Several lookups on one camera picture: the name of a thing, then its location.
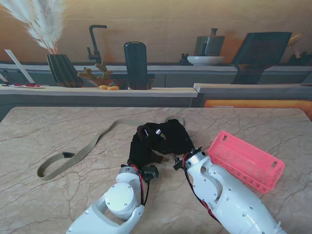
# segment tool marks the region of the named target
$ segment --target beige strap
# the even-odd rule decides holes
[[[75,154],[70,160],[65,162],[63,165],[58,167],[56,170],[54,170],[50,174],[44,175],[45,169],[47,169],[47,167],[49,167],[52,163],[54,163],[54,162],[56,162],[56,161],[58,161],[60,159],[64,159],[64,155],[63,155],[63,153],[60,153],[60,154],[56,154],[56,155],[48,158],[38,168],[37,176],[41,180],[45,180],[45,181],[51,180],[54,177],[58,176],[59,174],[63,173],[64,171],[66,171],[68,168],[74,166],[76,163],[78,163],[81,160],[83,160],[93,150],[93,148],[96,146],[96,144],[101,139],[101,137],[104,136],[106,133],[108,133],[110,130],[112,130],[116,125],[124,124],[124,125],[130,125],[130,126],[136,126],[137,127],[139,125],[144,125],[145,123],[146,122],[142,122],[142,121],[139,121],[139,120],[118,119],[108,129],[106,129],[106,130],[104,130],[102,132],[97,133],[94,136],[94,138],[91,140],[91,142],[86,147],[81,149],[77,154]]]

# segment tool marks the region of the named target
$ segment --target black faucet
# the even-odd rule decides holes
[[[99,54],[97,43],[96,43],[96,39],[94,38],[94,34],[93,34],[93,29],[94,28],[107,28],[107,26],[106,25],[94,24],[94,25],[91,25],[90,28],[89,28],[91,39],[92,39],[92,43],[93,43],[93,47],[94,47],[94,54],[93,55],[91,54],[90,48],[87,47],[88,54],[89,54],[89,60],[95,60],[95,61],[97,61],[97,63],[101,64],[102,63],[101,55]]]

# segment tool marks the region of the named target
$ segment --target black glove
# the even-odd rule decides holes
[[[165,136],[165,139],[156,134],[157,130]],[[176,119],[166,123],[147,123],[137,128],[133,136],[128,165],[131,163],[143,167],[150,162],[160,163],[163,159],[152,150],[164,155],[174,153],[181,155],[189,152],[194,145],[183,125]]]

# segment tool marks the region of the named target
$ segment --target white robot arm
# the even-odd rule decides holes
[[[116,182],[72,223],[66,234],[130,233],[144,213],[138,199],[141,189],[138,171],[131,166],[122,167]],[[107,209],[125,222],[121,225],[112,222],[105,216]]]
[[[195,195],[229,233],[286,234],[261,200],[224,168],[212,164],[201,148],[184,159],[183,164],[193,178]]]

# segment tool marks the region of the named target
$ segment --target pink plastic basket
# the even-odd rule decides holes
[[[224,131],[217,135],[208,155],[212,163],[265,194],[274,188],[285,167],[282,160]]]

